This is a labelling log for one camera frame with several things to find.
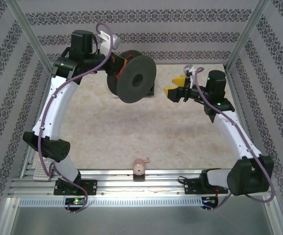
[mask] patterned wallpaper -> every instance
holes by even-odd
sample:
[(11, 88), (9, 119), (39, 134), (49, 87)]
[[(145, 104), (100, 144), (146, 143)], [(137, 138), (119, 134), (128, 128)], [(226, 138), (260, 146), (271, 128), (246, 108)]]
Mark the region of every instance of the patterned wallpaper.
[(47, 74), (6, 3), (0, 0), (0, 216), (10, 180), (19, 176)]
[(74, 30), (95, 32), (95, 24), (104, 21), (122, 38), (118, 52), (137, 49), (158, 64), (177, 64), (224, 63), (257, 0), (167, 0), (164, 8), (157, 1), (137, 0), (90, 6), (82, 0), (40, 2), (47, 7), (36, 9), (32, 0), (20, 4), (51, 61), (70, 45)]
[(283, 1), (272, 1), (231, 71), (251, 138), (273, 157), (283, 212)]

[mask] spool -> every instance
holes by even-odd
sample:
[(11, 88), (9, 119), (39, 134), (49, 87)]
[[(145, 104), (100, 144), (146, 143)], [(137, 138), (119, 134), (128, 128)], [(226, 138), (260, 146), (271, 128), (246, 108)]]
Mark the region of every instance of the spool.
[[(137, 50), (127, 50), (122, 52), (119, 56), (126, 59), (127, 62), (129, 63), (132, 59), (135, 57), (141, 56), (142, 54), (137, 51)], [(117, 84), (118, 84), (118, 79), (115, 76), (107, 76), (107, 85), (109, 90), (111, 91), (112, 94), (118, 95), (117, 93)]]
[(125, 103), (135, 103), (144, 98), (152, 88), (157, 74), (156, 64), (148, 56), (132, 59), (118, 78), (117, 94)]

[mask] gray surface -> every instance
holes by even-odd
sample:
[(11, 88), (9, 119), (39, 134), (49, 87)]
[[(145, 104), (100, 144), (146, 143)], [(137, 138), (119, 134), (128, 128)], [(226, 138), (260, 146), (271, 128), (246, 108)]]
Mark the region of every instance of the gray surface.
[(12, 235), (270, 235), (264, 205), (232, 197), (220, 209), (200, 207), (19, 208)]

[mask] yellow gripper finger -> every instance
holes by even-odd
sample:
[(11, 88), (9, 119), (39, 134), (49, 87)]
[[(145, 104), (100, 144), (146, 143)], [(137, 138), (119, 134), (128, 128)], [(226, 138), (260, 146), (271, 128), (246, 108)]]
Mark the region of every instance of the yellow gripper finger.
[(185, 76), (179, 76), (172, 79), (172, 83), (176, 86), (183, 87), (185, 85)]

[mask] beige floor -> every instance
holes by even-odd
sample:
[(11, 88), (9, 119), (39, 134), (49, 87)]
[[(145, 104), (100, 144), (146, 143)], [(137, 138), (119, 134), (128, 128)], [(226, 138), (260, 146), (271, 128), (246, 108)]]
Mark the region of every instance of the beige floor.
[[(136, 158), (150, 158), (147, 168), (228, 168), (234, 165), (230, 149), (203, 106), (192, 100), (173, 103), (163, 92), (183, 75), (185, 65), (158, 65), (155, 96), (134, 104), (121, 102), (99, 72), (83, 78), (65, 115), (61, 138), (71, 143), (75, 167), (127, 169)], [(222, 65), (202, 65), (200, 85), (208, 72)], [(233, 103), (227, 85), (227, 98)]]

